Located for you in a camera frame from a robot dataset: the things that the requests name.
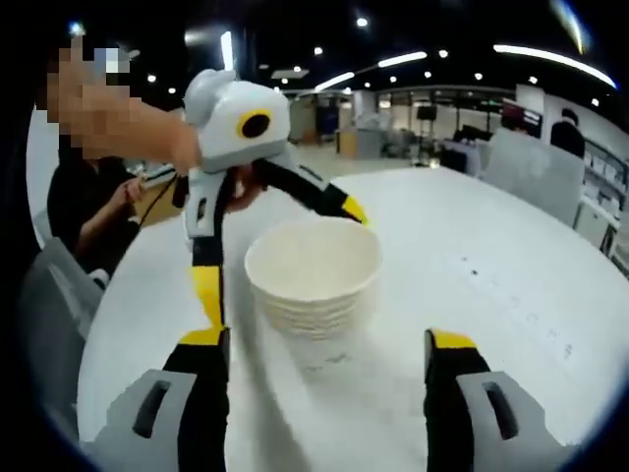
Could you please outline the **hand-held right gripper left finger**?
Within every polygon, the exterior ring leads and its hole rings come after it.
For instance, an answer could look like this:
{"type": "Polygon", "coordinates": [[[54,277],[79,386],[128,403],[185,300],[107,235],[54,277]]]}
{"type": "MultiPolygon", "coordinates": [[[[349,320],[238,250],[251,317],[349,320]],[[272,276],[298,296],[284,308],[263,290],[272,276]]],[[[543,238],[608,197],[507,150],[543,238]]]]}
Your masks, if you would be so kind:
{"type": "Polygon", "coordinates": [[[230,330],[187,335],[164,368],[110,404],[94,440],[101,471],[224,471],[230,330]]]}

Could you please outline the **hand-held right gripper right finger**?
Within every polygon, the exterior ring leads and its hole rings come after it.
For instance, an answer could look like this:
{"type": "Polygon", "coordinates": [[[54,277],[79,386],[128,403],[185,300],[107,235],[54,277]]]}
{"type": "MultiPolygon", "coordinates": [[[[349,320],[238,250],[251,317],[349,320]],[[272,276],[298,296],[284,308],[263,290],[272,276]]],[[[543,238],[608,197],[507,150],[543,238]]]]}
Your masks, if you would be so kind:
{"type": "Polygon", "coordinates": [[[428,471],[558,469],[543,408],[469,337],[425,331],[425,386],[428,471]]]}

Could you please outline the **person's left hand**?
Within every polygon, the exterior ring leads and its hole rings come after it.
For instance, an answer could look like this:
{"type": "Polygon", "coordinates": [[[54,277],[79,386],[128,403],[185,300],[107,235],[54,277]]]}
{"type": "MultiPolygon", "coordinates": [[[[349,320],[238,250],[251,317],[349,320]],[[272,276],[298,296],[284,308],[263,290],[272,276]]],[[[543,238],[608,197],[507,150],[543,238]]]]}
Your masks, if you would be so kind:
{"type": "Polygon", "coordinates": [[[251,164],[233,168],[234,185],[232,195],[226,206],[228,213],[248,208],[263,192],[267,186],[263,184],[251,164]]]}

